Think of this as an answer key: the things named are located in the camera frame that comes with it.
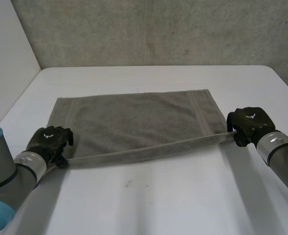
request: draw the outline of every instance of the black band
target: black band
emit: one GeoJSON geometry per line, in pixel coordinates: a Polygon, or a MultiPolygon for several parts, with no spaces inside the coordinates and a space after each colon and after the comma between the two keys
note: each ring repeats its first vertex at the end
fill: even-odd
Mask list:
{"type": "Polygon", "coordinates": [[[18,174],[18,169],[16,168],[15,172],[7,179],[5,179],[4,181],[0,182],[0,188],[2,186],[5,186],[6,184],[10,183],[18,174]]]}
{"type": "Polygon", "coordinates": [[[279,150],[279,149],[281,149],[281,148],[283,148],[283,147],[285,147],[285,146],[288,146],[288,143],[284,143],[284,144],[282,144],[282,145],[280,145],[280,146],[277,146],[276,148],[274,148],[274,149],[270,152],[269,156],[267,157],[267,164],[269,165],[269,167],[271,167],[271,166],[270,166],[270,160],[271,160],[273,154],[274,154],[277,150],[279,150]]]}
{"type": "Polygon", "coordinates": [[[29,170],[29,171],[32,173],[32,175],[34,176],[35,182],[37,183],[37,175],[36,175],[36,173],[32,170],[32,168],[30,168],[30,167],[28,167],[28,166],[26,166],[26,165],[23,165],[23,164],[21,164],[21,163],[16,163],[16,165],[17,165],[17,166],[24,167],[25,169],[29,170]]]}

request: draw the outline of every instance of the towel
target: towel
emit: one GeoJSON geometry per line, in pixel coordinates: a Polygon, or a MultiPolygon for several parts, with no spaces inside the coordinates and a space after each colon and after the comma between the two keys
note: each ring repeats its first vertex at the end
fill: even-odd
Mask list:
{"type": "Polygon", "coordinates": [[[71,128],[70,168],[153,160],[233,139],[208,90],[58,98],[48,126],[71,128]]]}

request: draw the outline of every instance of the silver robot arm segment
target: silver robot arm segment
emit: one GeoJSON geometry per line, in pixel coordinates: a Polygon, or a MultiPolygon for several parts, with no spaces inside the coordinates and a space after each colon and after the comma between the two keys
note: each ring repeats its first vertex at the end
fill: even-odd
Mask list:
{"type": "Polygon", "coordinates": [[[264,135],[257,143],[257,152],[288,187],[288,136],[278,131],[264,135]]]}

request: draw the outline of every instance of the concrete wall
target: concrete wall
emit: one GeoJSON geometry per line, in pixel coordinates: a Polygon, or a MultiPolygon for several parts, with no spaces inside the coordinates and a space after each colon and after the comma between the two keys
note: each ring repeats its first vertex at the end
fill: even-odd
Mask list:
{"type": "Polygon", "coordinates": [[[0,120],[40,70],[10,0],[0,0],[0,120]]]}
{"type": "Polygon", "coordinates": [[[12,2],[42,69],[267,65],[288,84],[288,1],[12,2]]]}

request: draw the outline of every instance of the gray concrete wall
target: gray concrete wall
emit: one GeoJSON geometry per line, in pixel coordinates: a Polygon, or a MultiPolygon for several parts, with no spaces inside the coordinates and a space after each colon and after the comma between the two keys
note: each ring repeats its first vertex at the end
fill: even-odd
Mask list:
{"type": "Polygon", "coordinates": [[[12,3],[42,69],[267,65],[288,84],[286,0],[12,3]]]}

